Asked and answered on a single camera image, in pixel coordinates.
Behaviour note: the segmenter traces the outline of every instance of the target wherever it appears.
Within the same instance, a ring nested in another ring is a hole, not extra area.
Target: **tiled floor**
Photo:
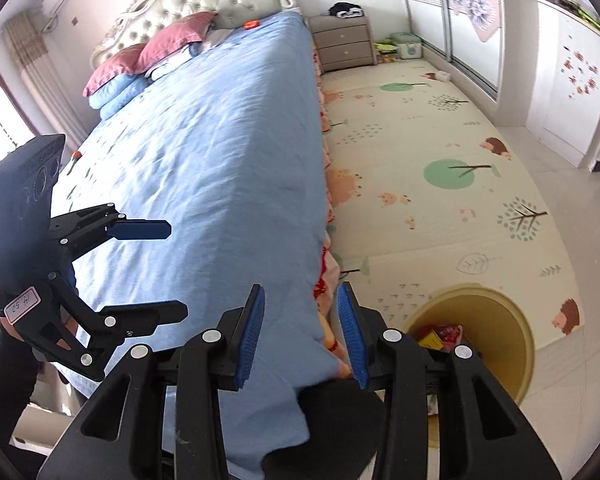
[[[600,442],[600,173],[576,170],[526,128],[498,130],[553,213],[586,315],[583,329],[538,352],[536,379],[522,404],[568,480]],[[561,371],[542,374],[543,367]]]

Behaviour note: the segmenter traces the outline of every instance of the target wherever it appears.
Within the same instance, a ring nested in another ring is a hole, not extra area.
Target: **pink pillow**
[[[135,74],[138,57],[145,47],[146,43],[131,45],[107,59],[91,74],[91,78],[87,86],[85,86],[82,95],[85,97],[91,96],[98,88],[111,81],[117,75]]]
[[[213,12],[197,12],[158,31],[140,54],[135,73],[146,72],[187,43],[203,41],[214,16]]]

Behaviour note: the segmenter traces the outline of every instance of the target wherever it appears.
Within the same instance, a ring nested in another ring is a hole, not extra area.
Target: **blue duvet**
[[[220,397],[230,471],[245,480],[262,478],[269,451],[307,440],[296,394],[338,367],[321,345],[312,299],[327,214],[320,131],[311,35],[284,12],[237,30],[99,124],[54,190],[54,215],[115,202],[129,218],[173,226],[168,240],[111,240],[75,263],[80,295],[96,310],[160,300],[189,307],[184,322],[128,340],[108,369],[138,342],[184,344],[244,304],[253,283],[264,286],[251,378]],[[96,387],[65,373],[85,394]],[[171,393],[171,450],[173,409]]]

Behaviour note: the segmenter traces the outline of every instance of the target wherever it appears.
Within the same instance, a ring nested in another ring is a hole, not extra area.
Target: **pillow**
[[[100,110],[109,101],[118,97],[126,87],[128,87],[137,75],[120,74],[115,76],[111,81],[104,83],[89,97],[89,106],[94,110]]]
[[[158,81],[161,77],[170,74],[178,67],[184,65],[187,61],[191,61],[193,58],[198,56],[198,50],[200,49],[200,42],[189,43],[183,46],[179,51],[174,52],[170,56],[165,57],[158,64],[152,66],[147,70],[144,75],[147,78],[151,78],[152,81]]]
[[[84,88],[82,95],[91,96],[98,88],[111,81],[120,74],[135,74],[136,63],[145,43],[138,43],[122,49],[119,53],[111,56],[101,64],[93,74]]]
[[[158,31],[141,52],[134,73],[146,72],[169,54],[180,50],[187,43],[204,40],[206,31],[214,16],[213,12],[197,12]]]
[[[134,81],[126,87],[120,94],[105,104],[100,109],[100,118],[103,121],[112,118],[122,108],[127,106],[134,97],[139,96],[142,91],[149,86],[149,82],[144,77],[137,77]]]

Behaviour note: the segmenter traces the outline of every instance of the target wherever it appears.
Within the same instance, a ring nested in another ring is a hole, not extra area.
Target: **sliding wardrobe door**
[[[448,0],[448,6],[454,64],[497,91],[502,51],[500,0]]]
[[[442,0],[408,0],[411,31],[443,56],[448,52],[445,6]]]

